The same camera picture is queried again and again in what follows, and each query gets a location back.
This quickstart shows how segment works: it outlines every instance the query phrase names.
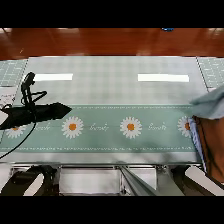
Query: brown wooden surface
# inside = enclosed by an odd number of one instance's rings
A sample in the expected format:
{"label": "brown wooden surface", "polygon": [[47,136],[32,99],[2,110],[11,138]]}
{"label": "brown wooden surface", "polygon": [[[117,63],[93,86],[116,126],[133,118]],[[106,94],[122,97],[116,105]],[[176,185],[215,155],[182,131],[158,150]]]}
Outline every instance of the brown wooden surface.
{"label": "brown wooden surface", "polygon": [[224,29],[0,28],[0,60],[56,55],[224,57]]}

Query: grid pattern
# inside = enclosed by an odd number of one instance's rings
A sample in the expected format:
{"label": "grid pattern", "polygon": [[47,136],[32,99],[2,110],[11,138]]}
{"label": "grid pattern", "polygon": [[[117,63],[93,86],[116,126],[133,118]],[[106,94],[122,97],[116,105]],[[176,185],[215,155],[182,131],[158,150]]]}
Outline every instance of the grid pattern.
{"label": "grid pattern", "polygon": [[224,58],[198,57],[197,59],[207,88],[217,88],[224,84]]}
{"label": "grid pattern", "polygon": [[19,84],[27,59],[0,61],[0,86]]}
{"label": "grid pattern", "polygon": [[[207,92],[195,57],[35,57],[25,74],[31,71],[74,74],[72,81],[36,82],[33,92],[48,92],[39,104],[189,104]],[[139,73],[189,75],[190,82],[138,82]],[[20,99],[18,93],[16,105]]]}

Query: yellow flower center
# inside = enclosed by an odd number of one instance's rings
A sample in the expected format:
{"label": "yellow flower center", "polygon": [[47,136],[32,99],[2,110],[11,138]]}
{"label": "yellow flower center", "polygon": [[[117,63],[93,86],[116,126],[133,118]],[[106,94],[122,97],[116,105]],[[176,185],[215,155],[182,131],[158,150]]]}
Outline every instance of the yellow flower center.
{"label": "yellow flower center", "polygon": [[185,124],[185,128],[186,128],[188,131],[190,130],[190,125],[189,125],[188,122]]}
{"label": "yellow flower center", "polygon": [[70,125],[69,125],[69,129],[70,129],[71,131],[74,131],[74,130],[76,129],[76,124],[70,124]]}
{"label": "yellow flower center", "polygon": [[135,129],[135,126],[133,124],[128,124],[127,128],[129,131],[133,131]]}

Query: white flower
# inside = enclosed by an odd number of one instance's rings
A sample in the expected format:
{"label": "white flower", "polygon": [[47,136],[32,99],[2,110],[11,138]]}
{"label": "white flower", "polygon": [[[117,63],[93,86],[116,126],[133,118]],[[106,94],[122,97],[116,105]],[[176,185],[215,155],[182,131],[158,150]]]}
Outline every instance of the white flower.
{"label": "white flower", "polygon": [[23,131],[26,130],[26,126],[20,126],[20,127],[15,127],[11,129],[6,130],[6,135],[8,135],[8,138],[17,138],[18,136],[23,134]]}
{"label": "white flower", "polygon": [[191,138],[190,125],[186,116],[179,119],[177,127],[178,130],[182,132],[182,135]]}
{"label": "white flower", "polygon": [[69,117],[66,119],[64,124],[62,125],[62,131],[64,131],[63,135],[66,135],[66,138],[70,137],[75,138],[82,134],[83,130],[83,121],[78,117]]}
{"label": "white flower", "polygon": [[126,138],[130,139],[139,136],[141,134],[140,130],[142,130],[140,121],[138,119],[135,119],[134,117],[126,117],[126,119],[123,119],[120,127],[120,131],[123,132],[123,135],[126,135]]}

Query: black cable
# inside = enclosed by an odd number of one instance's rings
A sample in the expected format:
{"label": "black cable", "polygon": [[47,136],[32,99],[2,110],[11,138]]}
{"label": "black cable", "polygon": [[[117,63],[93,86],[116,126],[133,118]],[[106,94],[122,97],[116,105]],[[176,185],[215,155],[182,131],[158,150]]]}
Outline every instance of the black cable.
{"label": "black cable", "polygon": [[21,146],[23,144],[23,142],[26,141],[26,139],[31,135],[31,133],[33,132],[34,128],[36,127],[36,116],[35,117],[35,121],[34,121],[34,125],[33,125],[33,128],[31,129],[31,131],[27,134],[27,136],[16,146],[14,147],[13,149],[11,149],[9,152],[5,153],[4,155],[0,156],[0,159],[4,158],[5,156],[7,156],[8,154],[10,154],[11,152],[15,151],[19,146]]}

